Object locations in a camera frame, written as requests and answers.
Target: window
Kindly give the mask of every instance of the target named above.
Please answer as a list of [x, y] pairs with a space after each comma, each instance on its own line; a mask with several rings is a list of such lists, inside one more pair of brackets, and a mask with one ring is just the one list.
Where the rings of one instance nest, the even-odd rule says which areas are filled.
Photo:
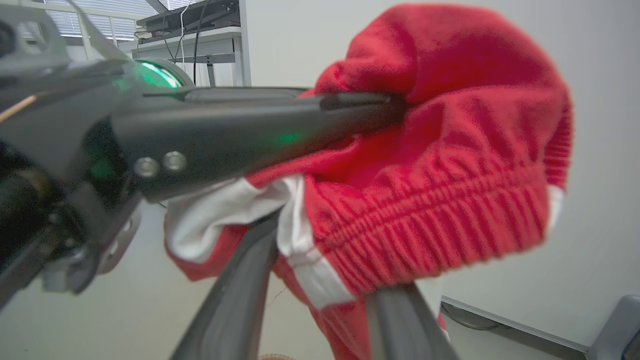
[[[68, 5], [66, 0], [44, 0], [44, 2], [47, 4]], [[81, 8], [133, 13], [142, 16], [152, 16], [156, 14], [156, 11], [145, 0], [76, 0], [76, 4]], [[48, 12], [63, 36], [82, 36], [77, 14], [70, 12]], [[134, 40], [133, 33], [136, 25], [131, 19], [111, 18], [113, 22], [113, 32], [115, 33], [112, 34], [108, 17], [98, 15], [87, 15], [87, 17], [107, 38], [113, 38], [115, 36], [117, 40]]]

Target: black plastic housing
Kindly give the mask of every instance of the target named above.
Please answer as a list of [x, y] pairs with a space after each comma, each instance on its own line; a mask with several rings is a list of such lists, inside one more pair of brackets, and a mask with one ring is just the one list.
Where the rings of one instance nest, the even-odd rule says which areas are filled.
[[322, 94], [302, 90], [219, 89], [149, 95], [111, 118], [127, 166], [140, 158], [162, 164], [178, 151], [180, 172], [161, 167], [136, 187], [158, 201], [209, 183], [308, 155], [349, 136], [403, 119], [400, 99], [381, 94]]

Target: white desk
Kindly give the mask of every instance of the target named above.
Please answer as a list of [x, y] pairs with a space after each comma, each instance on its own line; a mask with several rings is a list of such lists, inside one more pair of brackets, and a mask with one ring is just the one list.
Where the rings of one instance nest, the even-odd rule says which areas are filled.
[[[146, 44], [137, 45], [131, 49], [133, 58], [162, 58], [172, 60], [175, 56], [182, 61], [182, 50], [184, 49], [184, 62], [193, 62], [193, 48], [195, 47], [196, 34], [184, 35], [182, 45], [178, 50], [180, 37], [173, 37], [164, 40], [157, 40]], [[198, 52], [196, 54], [197, 63], [206, 63], [209, 72], [209, 81], [214, 86], [213, 64], [234, 63], [234, 86], [245, 86], [244, 83], [244, 61], [242, 47], [241, 28], [228, 26], [226, 28], [213, 29], [200, 32], [198, 37]]]

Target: red cloth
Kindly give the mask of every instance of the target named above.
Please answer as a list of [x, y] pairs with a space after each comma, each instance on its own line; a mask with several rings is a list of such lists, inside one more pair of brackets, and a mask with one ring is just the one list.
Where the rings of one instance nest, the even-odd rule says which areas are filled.
[[[314, 91], [392, 92], [410, 105], [401, 125], [247, 178], [260, 188], [305, 174], [316, 249], [358, 299], [311, 307], [336, 359], [370, 358], [363, 294], [543, 241], [547, 186], [566, 184], [571, 102], [548, 56], [500, 15], [395, 6]], [[244, 227], [227, 232], [204, 264], [177, 260], [190, 278], [219, 271]], [[286, 259], [274, 270], [309, 304]]]

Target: screw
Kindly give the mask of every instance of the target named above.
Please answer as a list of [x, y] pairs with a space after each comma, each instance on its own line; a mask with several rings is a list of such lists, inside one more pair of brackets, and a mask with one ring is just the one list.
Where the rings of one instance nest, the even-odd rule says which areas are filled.
[[180, 172], [187, 166], [187, 158], [180, 152], [171, 151], [164, 155], [162, 164], [169, 171]]
[[158, 162], [152, 158], [140, 158], [136, 160], [133, 169], [140, 177], [154, 177], [160, 170], [160, 166]]

